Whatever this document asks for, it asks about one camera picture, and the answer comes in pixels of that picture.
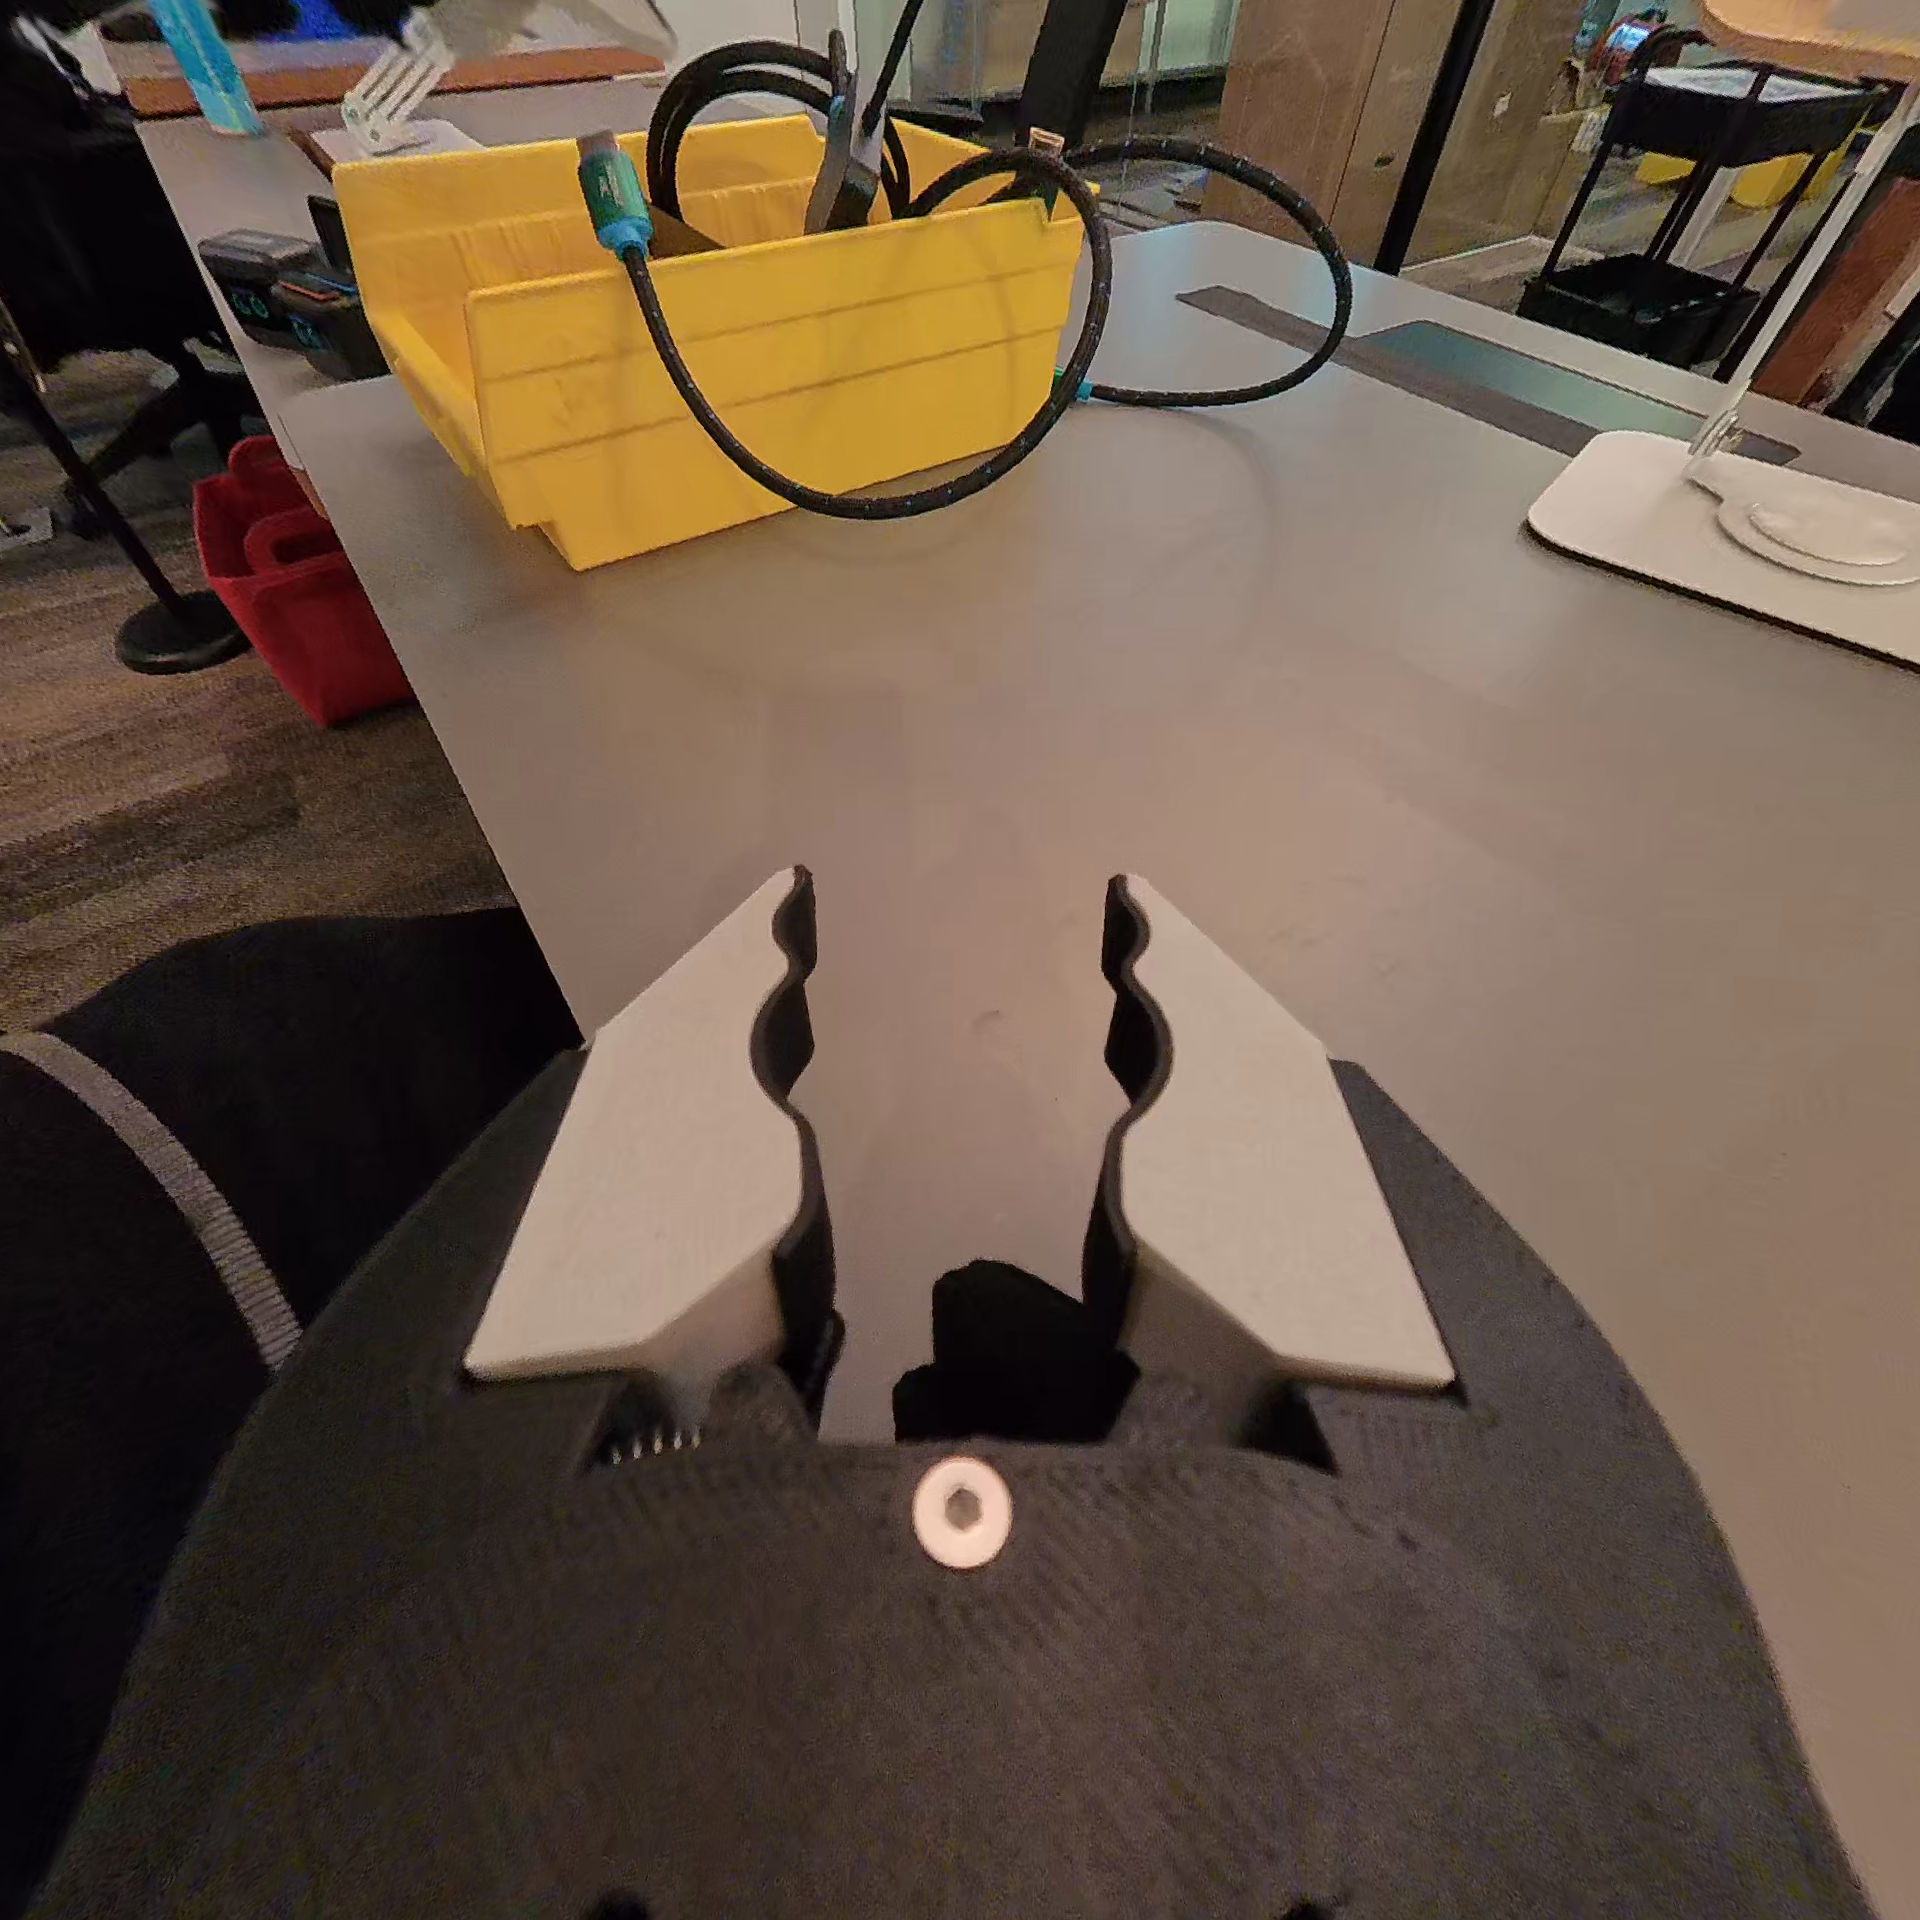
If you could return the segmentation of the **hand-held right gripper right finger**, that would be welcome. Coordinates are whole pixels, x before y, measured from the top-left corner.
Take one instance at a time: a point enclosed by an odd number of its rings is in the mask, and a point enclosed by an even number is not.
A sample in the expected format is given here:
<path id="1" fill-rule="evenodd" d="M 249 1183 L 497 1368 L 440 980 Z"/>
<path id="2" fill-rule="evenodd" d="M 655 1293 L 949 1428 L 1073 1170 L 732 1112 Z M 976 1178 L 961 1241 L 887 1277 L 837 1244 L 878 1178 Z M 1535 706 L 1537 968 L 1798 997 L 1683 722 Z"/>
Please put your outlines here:
<path id="1" fill-rule="evenodd" d="M 1456 1359 L 1326 1044 L 1135 873 L 1108 879 L 1099 968 L 1123 1111 L 1084 1244 L 1094 1330 L 1241 1441 L 1312 1386 L 1452 1399 Z"/>

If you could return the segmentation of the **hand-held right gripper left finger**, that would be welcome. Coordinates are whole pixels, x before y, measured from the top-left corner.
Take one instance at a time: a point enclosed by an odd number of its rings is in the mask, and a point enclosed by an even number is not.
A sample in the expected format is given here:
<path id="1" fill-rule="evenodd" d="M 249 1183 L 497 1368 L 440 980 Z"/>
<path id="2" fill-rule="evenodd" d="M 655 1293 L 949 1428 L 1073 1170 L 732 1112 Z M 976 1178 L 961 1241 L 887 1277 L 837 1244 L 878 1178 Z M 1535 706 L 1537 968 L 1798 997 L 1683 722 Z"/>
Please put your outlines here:
<path id="1" fill-rule="evenodd" d="M 840 1353 L 811 1060 L 813 878 L 791 865 L 588 1041 L 464 1373 L 624 1376 L 697 1424 L 742 1365 L 820 1422 Z"/>

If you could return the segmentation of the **yellow plastic bin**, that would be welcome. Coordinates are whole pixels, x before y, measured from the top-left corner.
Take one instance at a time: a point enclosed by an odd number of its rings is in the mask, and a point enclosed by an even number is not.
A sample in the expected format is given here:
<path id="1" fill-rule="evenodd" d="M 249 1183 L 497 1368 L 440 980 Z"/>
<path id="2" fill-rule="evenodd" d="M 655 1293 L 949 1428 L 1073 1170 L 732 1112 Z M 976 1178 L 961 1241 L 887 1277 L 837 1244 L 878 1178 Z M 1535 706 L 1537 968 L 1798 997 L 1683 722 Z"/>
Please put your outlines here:
<path id="1" fill-rule="evenodd" d="M 651 273 L 694 383 L 753 457 L 835 495 L 993 455 L 1064 366 L 1067 193 L 996 200 L 993 177 L 805 236 L 823 154 L 800 111 L 684 134 L 678 214 L 715 248 Z M 675 388 L 574 141 L 342 161 L 331 191 L 390 373 L 509 527 L 593 569 L 784 510 Z"/>

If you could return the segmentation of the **person's right hand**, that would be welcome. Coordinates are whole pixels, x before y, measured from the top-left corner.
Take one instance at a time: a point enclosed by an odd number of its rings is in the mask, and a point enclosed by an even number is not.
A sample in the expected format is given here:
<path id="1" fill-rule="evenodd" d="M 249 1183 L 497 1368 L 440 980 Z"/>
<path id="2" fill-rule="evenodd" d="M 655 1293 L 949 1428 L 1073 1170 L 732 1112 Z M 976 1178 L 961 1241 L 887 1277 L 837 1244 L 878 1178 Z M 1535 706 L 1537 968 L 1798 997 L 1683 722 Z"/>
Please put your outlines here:
<path id="1" fill-rule="evenodd" d="M 1141 1378 L 1081 1301 L 1014 1264 L 941 1272 L 927 1316 L 929 1359 L 894 1385 L 899 1444 L 1094 1444 Z"/>

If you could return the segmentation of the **red storage bin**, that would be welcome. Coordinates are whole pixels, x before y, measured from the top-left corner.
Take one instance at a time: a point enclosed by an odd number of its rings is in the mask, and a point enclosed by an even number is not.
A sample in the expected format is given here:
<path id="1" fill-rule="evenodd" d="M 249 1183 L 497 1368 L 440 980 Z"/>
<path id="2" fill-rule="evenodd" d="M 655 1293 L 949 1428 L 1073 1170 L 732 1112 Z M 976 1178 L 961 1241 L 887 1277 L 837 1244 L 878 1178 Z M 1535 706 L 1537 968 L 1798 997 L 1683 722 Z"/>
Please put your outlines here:
<path id="1" fill-rule="evenodd" d="M 414 700 L 342 541 L 273 436 L 231 446 L 195 484 L 191 521 L 208 586 L 315 725 Z"/>

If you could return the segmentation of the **black floor stand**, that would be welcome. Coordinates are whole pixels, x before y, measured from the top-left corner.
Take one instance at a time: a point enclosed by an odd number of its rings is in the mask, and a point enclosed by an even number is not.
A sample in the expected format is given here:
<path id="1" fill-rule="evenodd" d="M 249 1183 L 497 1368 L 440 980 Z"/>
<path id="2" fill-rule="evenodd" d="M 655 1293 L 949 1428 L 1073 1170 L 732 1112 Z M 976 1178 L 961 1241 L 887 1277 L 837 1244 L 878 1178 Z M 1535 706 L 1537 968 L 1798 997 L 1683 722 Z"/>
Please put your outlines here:
<path id="1" fill-rule="evenodd" d="M 40 394 L 39 369 L 9 310 L 3 310 L 3 353 L 6 408 L 25 418 L 71 494 L 118 546 L 151 593 L 149 606 L 123 620 L 115 634 L 118 662 L 142 677 L 173 677 L 199 673 L 246 654 L 251 642 L 222 597 L 213 590 L 177 590 L 104 484 L 87 468 Z"/>

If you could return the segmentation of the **white stand with wooden board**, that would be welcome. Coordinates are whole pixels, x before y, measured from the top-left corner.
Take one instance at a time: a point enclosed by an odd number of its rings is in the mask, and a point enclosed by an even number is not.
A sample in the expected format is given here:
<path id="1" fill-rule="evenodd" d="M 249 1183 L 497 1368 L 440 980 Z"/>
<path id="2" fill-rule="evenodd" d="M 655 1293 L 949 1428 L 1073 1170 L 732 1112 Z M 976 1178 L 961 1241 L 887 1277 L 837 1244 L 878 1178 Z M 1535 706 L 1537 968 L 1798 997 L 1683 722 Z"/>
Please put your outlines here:
<path id="1" fill-rule="evenodd" d="M 1819 269 L 1916 127 L 1917 5 L 1701 5 L 1701 30 L 1745 63 L 1900 87 L 1836 212 L 1808 240 L 1719 412 L 1689 446 L 1604 431 L 1526 510 L 1547 549 L 1916 670 L 1916 502 L 1742 455 L 1742 407 Z"/>

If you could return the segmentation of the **teal desk hatch cover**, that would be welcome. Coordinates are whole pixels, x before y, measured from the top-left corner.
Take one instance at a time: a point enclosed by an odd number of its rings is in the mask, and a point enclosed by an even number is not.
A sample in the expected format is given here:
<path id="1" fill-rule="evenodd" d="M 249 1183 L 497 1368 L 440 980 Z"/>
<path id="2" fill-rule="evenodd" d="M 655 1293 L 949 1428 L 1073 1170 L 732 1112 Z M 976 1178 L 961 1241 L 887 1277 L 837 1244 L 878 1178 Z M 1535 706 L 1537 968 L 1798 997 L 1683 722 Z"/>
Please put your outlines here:
<path id="1" fill-rule="evenodd" d="M 1348 336 L 1336 362 L 1398 392 L 1576 455 L 1601 433 L 1692 446 L 1702 415 L 1430 320 Z"/>

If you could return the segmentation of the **black battery charger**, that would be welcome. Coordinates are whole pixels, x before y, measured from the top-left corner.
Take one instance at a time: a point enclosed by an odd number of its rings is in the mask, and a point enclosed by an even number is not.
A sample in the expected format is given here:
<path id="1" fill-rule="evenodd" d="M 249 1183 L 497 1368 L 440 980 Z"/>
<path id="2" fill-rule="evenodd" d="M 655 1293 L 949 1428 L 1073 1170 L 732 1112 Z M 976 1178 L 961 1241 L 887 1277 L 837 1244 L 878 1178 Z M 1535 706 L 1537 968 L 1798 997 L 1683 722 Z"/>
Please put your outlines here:
<path id="1" fill-rule="evenodd" d="M 231 318 L 257 345 L 299 351 L 321 377 L 358 382 L 388 375 L 364 305 L 344 216 L 331 193 L 305 198 L 309 238 L 227 229 L 197 254 Z"/>

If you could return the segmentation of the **black vertical pole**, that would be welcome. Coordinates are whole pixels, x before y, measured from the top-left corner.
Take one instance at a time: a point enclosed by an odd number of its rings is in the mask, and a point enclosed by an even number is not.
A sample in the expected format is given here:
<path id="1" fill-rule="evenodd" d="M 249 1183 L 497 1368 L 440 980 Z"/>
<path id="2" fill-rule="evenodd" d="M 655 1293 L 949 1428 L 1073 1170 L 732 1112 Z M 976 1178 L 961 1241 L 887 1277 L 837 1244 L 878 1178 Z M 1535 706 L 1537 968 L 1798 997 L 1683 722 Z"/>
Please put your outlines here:
<path id="1" fill-rule="evenodd" d="M 1433 73 L 1423 117 L 1401 169 L 1398 191 L 1382 223 L 1374 258 L 1379 273 L 1398 277 L 1407 262 L 1413 238 L 1423 216 L 1437 166 L 1495 12 L 1496 1 L 1460 1 L 1456 6 L 1441 60 Z"/>

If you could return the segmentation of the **large cardboard box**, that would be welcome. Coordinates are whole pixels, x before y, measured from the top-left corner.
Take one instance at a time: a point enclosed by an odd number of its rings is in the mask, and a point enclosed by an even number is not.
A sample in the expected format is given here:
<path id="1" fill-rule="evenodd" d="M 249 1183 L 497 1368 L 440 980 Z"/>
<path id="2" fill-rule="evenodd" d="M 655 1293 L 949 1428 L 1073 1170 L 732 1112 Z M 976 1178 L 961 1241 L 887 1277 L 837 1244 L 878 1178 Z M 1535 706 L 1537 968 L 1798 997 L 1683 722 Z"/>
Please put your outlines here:
<path id="1" fill-rule="evenodd" d="M 1238 5 L 1216 141 L 1374 266 L 1460 1 Z M 1501 247 L 1571 198 L 1579 1 L 1496 1 L 1405 266 Z"/>

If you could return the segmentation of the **black high-back chair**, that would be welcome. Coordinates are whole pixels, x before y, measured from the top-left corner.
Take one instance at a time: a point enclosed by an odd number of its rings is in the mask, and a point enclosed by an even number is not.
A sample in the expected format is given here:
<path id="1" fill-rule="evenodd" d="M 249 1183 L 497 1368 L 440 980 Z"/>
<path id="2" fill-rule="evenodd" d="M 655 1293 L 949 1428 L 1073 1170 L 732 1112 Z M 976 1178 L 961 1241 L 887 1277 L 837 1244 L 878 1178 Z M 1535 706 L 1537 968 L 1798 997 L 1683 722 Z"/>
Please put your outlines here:
<path id="1" fill-rule="evenodd" d="M 251 386 L 199 356 L 224 325 L 126 103 L 25 16 L 5 17 L 3 294 L 39 375 L 99 351 L 143 351 L 173 369 L 92 457 L 100 479 L 169 455 L 190 425 L 228 452 L 255 413 Z"/>

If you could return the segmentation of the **black mesh office chair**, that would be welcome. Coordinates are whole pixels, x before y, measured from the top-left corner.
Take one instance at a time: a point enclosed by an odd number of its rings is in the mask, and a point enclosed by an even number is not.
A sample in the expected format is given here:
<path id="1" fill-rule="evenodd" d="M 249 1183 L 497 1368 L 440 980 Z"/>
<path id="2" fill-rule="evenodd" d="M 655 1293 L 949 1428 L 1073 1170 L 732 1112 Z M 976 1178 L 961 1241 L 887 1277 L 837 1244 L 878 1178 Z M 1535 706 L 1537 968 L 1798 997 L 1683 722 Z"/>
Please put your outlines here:
<path id="1" fill-rule="evenodd" d="M 1076 148 L 1094 110 L 1139 82 L 1155 1 L 1047 1 L 1014 105 L 1014 145 Z"/>

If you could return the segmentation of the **wooden side desk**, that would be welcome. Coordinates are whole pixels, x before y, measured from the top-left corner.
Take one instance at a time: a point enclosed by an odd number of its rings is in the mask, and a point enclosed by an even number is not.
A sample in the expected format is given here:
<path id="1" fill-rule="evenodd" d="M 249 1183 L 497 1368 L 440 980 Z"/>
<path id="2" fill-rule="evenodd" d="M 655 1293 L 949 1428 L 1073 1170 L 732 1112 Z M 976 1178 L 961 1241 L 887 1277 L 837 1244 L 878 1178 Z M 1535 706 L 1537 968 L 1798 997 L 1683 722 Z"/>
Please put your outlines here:
<path id="1" fill-rule="evenodd" d="M 164 40 L 107 40 L 103 60 L 135 117 L 143 120 L 197 117 L 200 103 Z M 335 105 L 377 60 L 377 40 L 251 44 L 231 52 L 246 94 L 260 111 Z M 665 61 L 609 46 L 537 44 L 494 57 L 462 60 L 439 90 L 525 89 L 599 79 L 657 79 Z"/>

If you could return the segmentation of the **teal packet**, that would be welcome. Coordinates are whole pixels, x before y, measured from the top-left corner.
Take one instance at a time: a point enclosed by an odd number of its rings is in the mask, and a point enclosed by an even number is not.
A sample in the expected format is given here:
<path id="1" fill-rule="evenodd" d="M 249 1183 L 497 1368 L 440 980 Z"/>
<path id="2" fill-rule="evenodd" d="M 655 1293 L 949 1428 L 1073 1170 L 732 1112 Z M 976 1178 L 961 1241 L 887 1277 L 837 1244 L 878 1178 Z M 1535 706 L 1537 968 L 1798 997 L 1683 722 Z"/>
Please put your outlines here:
<path id="1" fill-rule="evenodd" d="M 200 119 L 227 137 L 262 137 L 265 122 L 211 1 L 149 1 L 159 39 Z"/>

